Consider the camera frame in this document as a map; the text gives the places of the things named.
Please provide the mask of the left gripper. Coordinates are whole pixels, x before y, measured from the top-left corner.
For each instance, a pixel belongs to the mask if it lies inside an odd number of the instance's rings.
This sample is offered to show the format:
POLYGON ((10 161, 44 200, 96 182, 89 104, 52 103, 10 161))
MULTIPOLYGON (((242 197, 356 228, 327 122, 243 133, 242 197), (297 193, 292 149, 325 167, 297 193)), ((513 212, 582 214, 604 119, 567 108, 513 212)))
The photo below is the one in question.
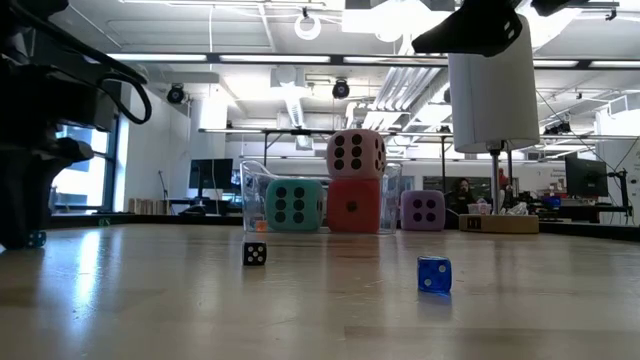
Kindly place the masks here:
POLYGON ((50 66, 0 62, 0 245, 26 247, 31 231, 44 231, 54 178, 94 157, 91 146, 69 137, 45 141, 59 125, 110 132, 116 107, 94 85, 68 79, 50 66))

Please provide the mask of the small black die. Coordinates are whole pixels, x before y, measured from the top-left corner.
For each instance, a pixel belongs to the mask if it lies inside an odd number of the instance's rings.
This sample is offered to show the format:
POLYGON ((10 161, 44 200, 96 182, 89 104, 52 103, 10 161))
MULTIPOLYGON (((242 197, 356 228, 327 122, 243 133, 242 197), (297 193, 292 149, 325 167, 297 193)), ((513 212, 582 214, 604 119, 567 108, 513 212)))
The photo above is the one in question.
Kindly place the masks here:
POLYGON ((243 265, 262 266, 267 259, 267 245, 265 242, 243 243, 243 265))

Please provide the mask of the large teal foam die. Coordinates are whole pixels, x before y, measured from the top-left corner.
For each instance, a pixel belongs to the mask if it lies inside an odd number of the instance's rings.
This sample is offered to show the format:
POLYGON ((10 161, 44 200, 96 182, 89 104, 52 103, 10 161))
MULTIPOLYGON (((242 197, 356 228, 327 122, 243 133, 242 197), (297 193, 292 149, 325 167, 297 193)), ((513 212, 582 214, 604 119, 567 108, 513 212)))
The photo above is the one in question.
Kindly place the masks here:
POLYGON ((274 231, 315 232, 323 222, 324 189, 310 179, 276 179, 265 194, 267 225, 274 231))

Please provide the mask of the large pink foam die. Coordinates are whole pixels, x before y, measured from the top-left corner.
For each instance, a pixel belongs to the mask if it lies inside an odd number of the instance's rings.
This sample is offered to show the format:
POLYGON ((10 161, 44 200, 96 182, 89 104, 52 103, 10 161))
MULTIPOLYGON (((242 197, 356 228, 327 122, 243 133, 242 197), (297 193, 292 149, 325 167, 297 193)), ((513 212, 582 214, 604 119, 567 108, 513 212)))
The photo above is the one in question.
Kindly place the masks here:
POLYGON ((328 141, 326 164, 331 178, 379 179, 387 165, 385 142, 368 129, 338 131, 328 141))

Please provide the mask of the large red foam die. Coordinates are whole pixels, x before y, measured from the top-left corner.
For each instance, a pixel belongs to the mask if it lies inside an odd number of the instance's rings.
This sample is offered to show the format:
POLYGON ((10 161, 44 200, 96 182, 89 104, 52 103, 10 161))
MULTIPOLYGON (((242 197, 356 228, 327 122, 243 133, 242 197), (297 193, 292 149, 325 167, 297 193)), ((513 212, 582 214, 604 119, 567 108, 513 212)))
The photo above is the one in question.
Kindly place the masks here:
POLYGON ((380 207, 378 180, 337 179, 329 184, 327 218, 332 232, 377 233, 380 207))

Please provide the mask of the large purple foam die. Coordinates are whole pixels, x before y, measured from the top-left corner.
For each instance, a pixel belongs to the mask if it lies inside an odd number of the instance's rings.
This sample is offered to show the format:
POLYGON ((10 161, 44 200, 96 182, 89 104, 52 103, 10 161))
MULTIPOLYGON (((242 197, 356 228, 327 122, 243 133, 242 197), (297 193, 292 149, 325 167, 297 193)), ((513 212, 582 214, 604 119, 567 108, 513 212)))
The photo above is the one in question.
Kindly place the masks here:
POLYGON ((400 222, 403 230, 442 231, 446 222, 446 205, 437 190, 407 190, 401 194, 400 222))

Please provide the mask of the small translucent blue die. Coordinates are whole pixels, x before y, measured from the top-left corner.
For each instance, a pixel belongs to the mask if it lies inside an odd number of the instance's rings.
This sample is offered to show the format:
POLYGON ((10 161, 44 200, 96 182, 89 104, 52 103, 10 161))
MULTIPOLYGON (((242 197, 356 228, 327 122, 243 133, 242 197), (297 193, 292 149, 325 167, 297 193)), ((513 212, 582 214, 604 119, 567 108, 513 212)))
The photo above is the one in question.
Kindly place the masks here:
POLYGON ((451 261, 441 256, 417 258, 417 285, 422 292, 449 293, 452 286, 451 261))

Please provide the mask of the large window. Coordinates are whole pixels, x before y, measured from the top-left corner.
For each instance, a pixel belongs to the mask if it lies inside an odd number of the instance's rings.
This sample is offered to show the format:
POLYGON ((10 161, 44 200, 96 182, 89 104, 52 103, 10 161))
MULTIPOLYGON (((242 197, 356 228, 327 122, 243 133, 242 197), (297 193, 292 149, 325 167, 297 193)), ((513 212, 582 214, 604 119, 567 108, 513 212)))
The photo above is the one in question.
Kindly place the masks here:
POLYGON ((70 137, 89 144, 90 160, 73 163, 53 180, 50 203, 56 213, 91 213, 113 208, 119 121, 111 132, 63 125, 57 138, 70 137))

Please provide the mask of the stack of wooden blocks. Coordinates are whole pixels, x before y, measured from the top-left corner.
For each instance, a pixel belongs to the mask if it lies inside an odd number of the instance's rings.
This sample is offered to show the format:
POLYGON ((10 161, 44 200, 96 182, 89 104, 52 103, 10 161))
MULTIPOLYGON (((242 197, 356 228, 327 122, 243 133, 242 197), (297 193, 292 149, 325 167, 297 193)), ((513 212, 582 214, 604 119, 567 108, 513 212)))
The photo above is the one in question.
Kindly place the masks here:
POLYGON ((127 211, 136 215, 170 215, 171 208, 168 200, 154 200, 143 198, 129 198, 127 211))

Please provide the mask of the black computer monitor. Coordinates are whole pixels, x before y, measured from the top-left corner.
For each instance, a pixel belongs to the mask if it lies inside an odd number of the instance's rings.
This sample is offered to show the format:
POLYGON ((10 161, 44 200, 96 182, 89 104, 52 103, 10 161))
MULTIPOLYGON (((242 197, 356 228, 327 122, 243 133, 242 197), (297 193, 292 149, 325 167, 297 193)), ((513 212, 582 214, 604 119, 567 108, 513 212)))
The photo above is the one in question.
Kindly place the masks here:
POLYGON ((230 190, 232 184, 232 159, 196 159, 190 163, 189 188, 196 189, 195 198, 205 199, 205 189, 230 190))
POLYGON ((602 161, 565 158, 567 193, 579 197, 606 197, 608 172, 602 161))

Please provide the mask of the clear plastic container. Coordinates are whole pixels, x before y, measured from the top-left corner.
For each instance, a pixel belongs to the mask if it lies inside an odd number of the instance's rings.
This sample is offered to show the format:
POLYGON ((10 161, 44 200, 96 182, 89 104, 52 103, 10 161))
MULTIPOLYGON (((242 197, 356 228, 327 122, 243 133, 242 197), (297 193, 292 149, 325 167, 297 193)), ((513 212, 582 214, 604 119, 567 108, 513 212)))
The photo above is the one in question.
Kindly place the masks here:
MULTIPOLYGON (((380 226, 377 233, 358 234, 393 234, 398 227, 398 205, 399 205, 399 180, 401 178, 401 166, 391 164, 386 167, 383 176, 378 180, 380 184, 381 207, 380 226)), ((242 196, 242 216, 244 230, 247 232, 257 232, 255 225, 257 221, 266 220, 265 215, 265 194, 267 186, 276 179, 310 179, 319 181, 324 189, 324 211, 321 227, 315 232, 292 232, 292 233, 327 233, 332 232, 328 227, 327 218, 327 198, 328 187, 333 180, 324 176, 285 176, 276 175, 270 172, 262 163, 255 160, 243 161, 240 165, 240 183, 242 196)), ((265 233, 287 233, 284 231, 274 231, 268 227, 265 233)))

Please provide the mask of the white shade table lamp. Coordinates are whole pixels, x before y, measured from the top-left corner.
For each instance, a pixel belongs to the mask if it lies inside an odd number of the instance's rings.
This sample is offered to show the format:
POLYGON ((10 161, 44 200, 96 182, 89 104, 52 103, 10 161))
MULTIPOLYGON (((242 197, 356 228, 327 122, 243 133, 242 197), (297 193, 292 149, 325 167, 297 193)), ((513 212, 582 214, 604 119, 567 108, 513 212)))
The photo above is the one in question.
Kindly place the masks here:
POLYGON ((521 31, 510 30, 514 42, 493 57, 471 54, 449 56, 454 149, 458 153, 488 153, 492 158, 492 212, 461 214, 459 229, 466 232, 536 234, 534 215, 499 213, 499 155, 540 142, 530 28, 516 15, 521 31))

